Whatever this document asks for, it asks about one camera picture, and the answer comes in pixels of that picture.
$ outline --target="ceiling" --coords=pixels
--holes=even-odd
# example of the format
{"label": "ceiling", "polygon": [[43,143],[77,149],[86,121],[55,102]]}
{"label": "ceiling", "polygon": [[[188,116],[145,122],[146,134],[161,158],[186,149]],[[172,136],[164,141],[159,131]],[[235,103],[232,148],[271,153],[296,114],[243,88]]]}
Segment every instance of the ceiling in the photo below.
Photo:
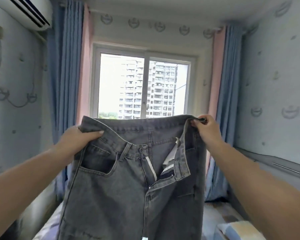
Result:
{"label": "ceiling", "polygon": [[86,0],[90,9],[112,15],[159,21],[218,25],[252,22],[286,0]]}

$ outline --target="white window frame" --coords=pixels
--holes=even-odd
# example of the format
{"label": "white window frame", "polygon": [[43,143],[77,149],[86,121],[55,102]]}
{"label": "white window frame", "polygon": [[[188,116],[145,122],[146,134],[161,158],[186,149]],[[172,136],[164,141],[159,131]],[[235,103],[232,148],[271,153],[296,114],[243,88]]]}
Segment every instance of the white window frame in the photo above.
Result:
{"label": "white window frame", "polygon": [[[93,46],[93,57],[92,57],[92,73],[91,73],[91,86],[90,86],[90,116],[93,118],[98,117],[99,109],[99,88],[100,88],[100,63],[101,54],[112,54],[112,55],[123,55],[144,58],[144,71],[149,71],[150,60],[159,62],[170,62],[176,64],[188,65],[188,74],[186,81],[186,92],[184,101],[184,114],[191,114],[193,111],[194,103],[194,91],[196,86],[196,57],[173,55],[159,52],[148,52],[145,50],[139,50],[134,48],[127,49],[116,49],[112,46],[108,48],[104,45],[99,47],[97,44]],[[148,80],[149,72],[143,72],[143,83],[142,83],[142,96],[141,96],[141,119],[146,118],[147,112],[147,99],[148,99]]]}

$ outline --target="pink curtain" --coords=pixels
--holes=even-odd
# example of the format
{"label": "pink curtain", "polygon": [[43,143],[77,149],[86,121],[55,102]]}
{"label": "pink curtain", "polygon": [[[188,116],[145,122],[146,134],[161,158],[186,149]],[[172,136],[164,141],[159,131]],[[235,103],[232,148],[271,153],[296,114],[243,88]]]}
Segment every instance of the pink curtain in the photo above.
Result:
{"label": "pink curtain", "polygon": [[[213,40],[213,63],[212,63],[212,79],[211,92],[208,114],[216,118],[220,81],[223,65],[223,53],[225,49],[226,28],[224,27],[220,32],[216,32]],[[210,153],[207,152],[206,174],[210,163]]]}
{"label": "pink curtain", "polygon": [[91,14],[87,4],[85,4],[84,17],[83,17],[83,29],[82,29],[82,49],[81,49],[78,107],[77,107],[77,118],[76,118],[77,125],[81,123],[83,116],[89,115],[92,37],[93,37],[93,26],[92,26]]}

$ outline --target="wall-mounted air conditioner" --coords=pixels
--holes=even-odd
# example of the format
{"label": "wall-mounted air conditioner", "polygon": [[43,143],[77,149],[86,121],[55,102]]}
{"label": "wall-mounted air conditioner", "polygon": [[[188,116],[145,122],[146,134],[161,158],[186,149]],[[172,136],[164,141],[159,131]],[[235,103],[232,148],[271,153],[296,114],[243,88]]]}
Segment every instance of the wall-mounted air conditioner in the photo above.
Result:
{"label": "wall-mounted air conditioner", "polygon": [[0,0],[0,7],[28,29],[40,31],[52,25],[49,0]]}

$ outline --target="left hand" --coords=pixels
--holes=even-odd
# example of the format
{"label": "left hand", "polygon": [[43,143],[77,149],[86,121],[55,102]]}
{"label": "left hand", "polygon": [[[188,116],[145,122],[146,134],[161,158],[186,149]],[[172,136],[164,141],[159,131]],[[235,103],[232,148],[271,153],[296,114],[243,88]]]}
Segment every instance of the left hand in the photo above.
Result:
{"label": "left hand", "polygon": [[82,133],[77,126],[72,126],[60,137],[55,148],[56,150],[66,153],[68,157],[72,157],[77,152],[81,151],[89,143],[89,141],[101,137],[103,133],[103,130]]}

